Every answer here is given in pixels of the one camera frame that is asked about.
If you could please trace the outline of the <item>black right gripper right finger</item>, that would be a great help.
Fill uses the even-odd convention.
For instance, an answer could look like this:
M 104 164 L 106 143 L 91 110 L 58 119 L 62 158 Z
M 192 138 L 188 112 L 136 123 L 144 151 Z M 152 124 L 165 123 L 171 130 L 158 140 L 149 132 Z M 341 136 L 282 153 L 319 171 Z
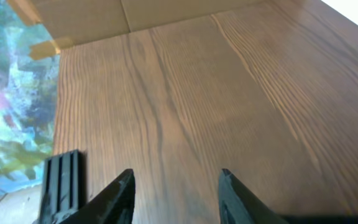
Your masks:
M 222 169 L 219 175 L 218 201 L 221 224 L 288 224 L 229 169 Z

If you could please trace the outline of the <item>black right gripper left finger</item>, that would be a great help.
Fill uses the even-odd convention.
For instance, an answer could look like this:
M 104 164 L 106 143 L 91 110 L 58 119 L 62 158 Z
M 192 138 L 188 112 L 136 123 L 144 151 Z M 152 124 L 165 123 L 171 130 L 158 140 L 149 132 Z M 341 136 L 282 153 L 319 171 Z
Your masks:
M 131 224 L 134 207 L 134 171 L 126 169 L 62 224 Z

